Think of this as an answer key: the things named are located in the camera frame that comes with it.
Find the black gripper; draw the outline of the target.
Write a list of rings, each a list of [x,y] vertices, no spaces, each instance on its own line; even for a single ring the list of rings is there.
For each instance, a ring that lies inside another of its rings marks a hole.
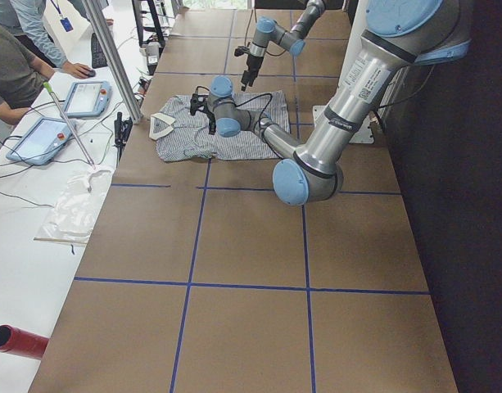
[[[246,67],[241,78],[241,90],[246,91],[247,87],[252,87],[254,81],[256,80],[260,67],[262,65],[262,57],[254,56],[251,54],[247,55]]]
[[[209,135],[215,135],[216,133],[216,119],[213,112],[206,109],[206,115],[209,120]]]

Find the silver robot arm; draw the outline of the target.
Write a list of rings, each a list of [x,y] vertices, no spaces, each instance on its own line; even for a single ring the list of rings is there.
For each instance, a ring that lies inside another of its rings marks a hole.
[[[210,133],[229,138],[250,131],[280,156],[273,171],[274,191],[290,206],[324,201],[341,189],[343,173],[337,162],[367,115],[378,108],[398,70],[466,55],[473,2],[371,1],[364,16],[360,52],[304,143],[264,111],[243,110],[224,76],[213,79],[208,94],[192,97],[190,112],[207,114]]]
[[[261,16],[256,22],[251,43],[247,46],[238,46],[234,51],[234,56],[247,56],[247,69],[242,74],[241,90],[245,92],[247,87],[253,86],[254,81],[258,77],[269,43],[277,44],[292,56],[299,56],[305,46],[305,37],[310,32],[316,20],[327,9],[327,1],[308,1],[305,10],[290,30],[283,28],[272,18]]]

